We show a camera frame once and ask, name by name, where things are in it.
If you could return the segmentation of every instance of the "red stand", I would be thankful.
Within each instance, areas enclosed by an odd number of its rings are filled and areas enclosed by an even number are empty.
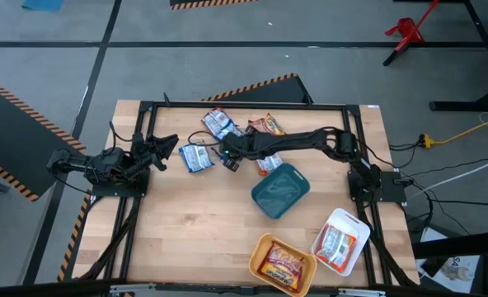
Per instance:
[[[425,18],[431,13],[433,8],[439,3],[439,0],[433,0],[427,12],[422,16],[418,25],[412,21],[410,17],[402,18],[398,21],[398,25],[391,30],[385,32],[385,35],[390,35],[396,31],[399,31],[403,36],[401,42],[394,48],[391,55],[383,62],[383,66],[388,66],[401,52],[405,51],[410,42],[425,42],[424,38],[418,31],[420,25],[424,22]]]

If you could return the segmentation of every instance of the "plastic container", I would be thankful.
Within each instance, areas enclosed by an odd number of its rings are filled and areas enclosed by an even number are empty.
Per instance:
[[[370,236],[370,229],[365,223],[363,223],[362,221],[360,221],[359,219],[355,218],[353,215],[348,213],[346,210],[343,210],[341,208],[335,209],[334,212],[332,212],[331,216],[328,217],[328,219],[326,220],[325,226],[327,224],[332,225],[334,228],[340,230],[343,233],[347,233],[349,235],[356,237],[356,242],[354,243],[354,249],[350,253],[349,260],[343,272],[338,272],[332,266],[328,265],[328,263],[322,261],[319,258],[317,260],[325,264],[325,266],[327,266],[328,268],[337,272],[340,276],[348,276],[352,272],[352,269],[354,268],[356,261],[358,261],[359,254],[363,250],[363,247],[365,246],[365,243],[367,242],[368,237]],[[317,244],[319,244],[318,241],[319,238],[321,237],[321,234],[325,230],[325,226],[321,228],[321,231],[317,235],[317,238],[312,245],[311,252],[312,255],[314,255],[315,257],[317,257],[316,255]]]
[[[251,197],[266,215],[280,219],[308,191],[308,180],[294,166],[284,163],[251,190]]]
[[[303,286],[301,287],[301,291],[299,293],[294,293],[286,290],[282,285],[279,285],[275,281],[266,276],[263,276],[258,272],[259,266],[264,258],[268,255],[268,251],[270,250],[273,241],[281,245],[283,248],[286,248],[286,250],[290,251],[293,255],[298,255],[298,257],[304,259],[303,275],[301,276]],[[308,293],[308,290],[310,290],[310,285],[312,285],[313,277],[316,275],[316,269],[317,261],[314,256],[309,255],[305,252],[301,252],[295,247],[291,247],[287,243],[284,243],[277,238],[274,238],[271,233],[266,233],[262,235],[250,258],[250,272],[253,276],[260,278],[261,280],[267,282],[275,288],[282,290],[284,293],[294,297],[303,297]]]

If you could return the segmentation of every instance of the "yellow power cord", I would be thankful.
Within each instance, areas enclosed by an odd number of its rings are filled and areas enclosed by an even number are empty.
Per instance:
[[[473,128],[471,128],[471,129],[469,129],[467,131],[462,132],[461,134],[455,135],[455,136],[453,136],[453,137],[451,137],[449,139],[443,140],[443,141],[434,140],[434,139],[430,138],[427,134],[424,134],[424,143],[423,143],[423,145],[425,146],[426,149],[430,149],[431,147],[433,147],[435,145],[446,144],[446,143],[448,143],[450,141],[453,141],[453,140],[455,140],[457,138],[460,138],[460,137],[464,136],[465,134],[469,134],[469,133],[471,133],[471,132],[473,132],[475,130],[478,130],[478,129],[484,127],[485,125],[488,125],[488,121],[486,123],[483,123],[481,125],[478,125],[477,127],[473,127]]]

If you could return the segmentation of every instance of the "wooden table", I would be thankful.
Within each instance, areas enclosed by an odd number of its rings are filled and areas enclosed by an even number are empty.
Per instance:
[[[113,122],[119,135],[129,138],[132,134],[138,106],[139,101],[118,101]],[[360,109],[368,146],[380,158],[390,160],[379,108],[361,106]],[[256,162],[243,160],[237,172],[230,172],[212,157],[216,166],[201,173],[188,173],[178,148],[186,144],[189,134],[205,130],[200,119],[208,111],[208,108],[184,107],[157,109],[154,134],[160,137],[178,134],[180,142],[164,162],[165,172],[152,169],[149,190],[139,211],[129,281],[263,285],[248,271],[251,252],[261,235],[272,233],[308,252],[334,209],[343,208],[356,215],[346,179],[349,164],[330,160],[317,150],[280,153],[286,163],[293,164],[310,181],[311,190],[277,220],[267,218],[251,199],[251,188],[261,179]],[[338,111],[226,109],[226,112],[242,126],[270,112],[287,133],[330,125],[343,127]],[[354,131],[355,123],[350,122]],[[143,132],[147,126],[146,119]],[[107,146],[111,146],[111,141],[109,135]],[[118,145],[123,149],[130,146],[120,140]],[[383,170],[390,169],[383,163],[376,164]],[[105,197],[87,215],[72,277],[86,272],[109,243],[118,200]],[[418,281],[403,211],[394,203],[379,203],[378,207],[388,250],[406,274]],[[119,273],[122,249],[119,248],[116,256],[113,276]],[[373,262],[377,280],[381,282],[381,267],[374,248]],[[349,277],[319,265],[313,281],[313,285],[334,287],[367,284],[363,256]]]

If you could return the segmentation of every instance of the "teal plastic bowl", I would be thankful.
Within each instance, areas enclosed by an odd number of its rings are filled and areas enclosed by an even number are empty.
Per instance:
[[[310,183],[294,166],[284,163],[251,190],[251,197],[272,219],[280,219],[310,191]]]

